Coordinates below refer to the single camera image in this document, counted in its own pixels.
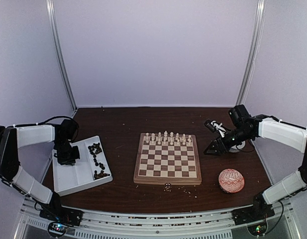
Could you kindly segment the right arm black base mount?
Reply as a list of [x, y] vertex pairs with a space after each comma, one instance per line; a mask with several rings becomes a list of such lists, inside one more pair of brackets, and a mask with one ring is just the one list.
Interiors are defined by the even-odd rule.
[[235, 209], [231, 213], [236, 226], [264, 220], [275, 215], [272, 208], [256, 211], [253, 206]]

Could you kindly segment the wooden chess board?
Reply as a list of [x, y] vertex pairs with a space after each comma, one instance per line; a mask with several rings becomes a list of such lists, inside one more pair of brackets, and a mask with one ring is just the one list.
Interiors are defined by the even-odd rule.
[[200, 185], [202, 174], [196, 136], [193, 146], [154, 146], [139, 140], [133, 181], [150, 185]]

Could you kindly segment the white plastic divided tray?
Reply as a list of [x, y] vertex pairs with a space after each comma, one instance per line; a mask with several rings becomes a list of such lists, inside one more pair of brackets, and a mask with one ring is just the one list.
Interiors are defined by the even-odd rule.
[[[100, 143], [102, 152], [96, 156], [96, 159], [104, 164], [105, 172], [109, 177], [94, 179], [94, 170], [100, 171], [95, 167], [94, 157], [90, 154], [88, 146], [93, 143]], [[72, 146], [78, 146], [80, 159], [72, 165], [60, 165], [56, 157], [52, 157], [54, 191], [60, 196], [66, 196], [80, 192], [92, 187], [96, 187], [113, 180], [109, 164], [106, 160], [100, 137], [94, 136], [78, 142], [72, 143]]]

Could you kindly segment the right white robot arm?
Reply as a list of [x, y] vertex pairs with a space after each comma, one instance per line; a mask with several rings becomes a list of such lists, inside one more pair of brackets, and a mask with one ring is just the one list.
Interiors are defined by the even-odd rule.
[[234, 129], [228, 129], [214, 120], [204, 125], [218, 132], [204, 150], [205, 155], [223, 155], [243, 142], [258, 139], [255, 144], [266, 171], [274, 184], [254, 196], [253, 205], [242, 210], [252, 219], [261, 219], [271, 206], [307, 190], [307, 126], [283, 121], [272, 115], [252, 116], [245, 105], [236, 105], [228, 111]]

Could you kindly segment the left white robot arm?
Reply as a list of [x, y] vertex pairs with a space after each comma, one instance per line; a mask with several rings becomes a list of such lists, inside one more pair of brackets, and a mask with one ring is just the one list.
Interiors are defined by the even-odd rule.
[[57, 124], [46, 120], [34, 124], [0, 125], [0, 179], [8, 186], [32, 197], [55, 221], [66, 215], [60, 196], [43, 186], [34, 172], [41, 162], [47, 163], [48, 150], [55, 151], [60, 165], [74, 165], [80, 158], [72, 146], [78, 124], [70, 117]]

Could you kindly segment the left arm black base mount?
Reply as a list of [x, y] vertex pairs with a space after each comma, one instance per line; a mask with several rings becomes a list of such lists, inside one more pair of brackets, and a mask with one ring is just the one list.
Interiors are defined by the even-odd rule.
[[39, 216], [50, 221], [60, 222], [73, 227], [80, 226], [83, 214], [83, 211], [76, 209], [64, 207], [61, 209], [52, 209], [45, 207], [40, 211]]

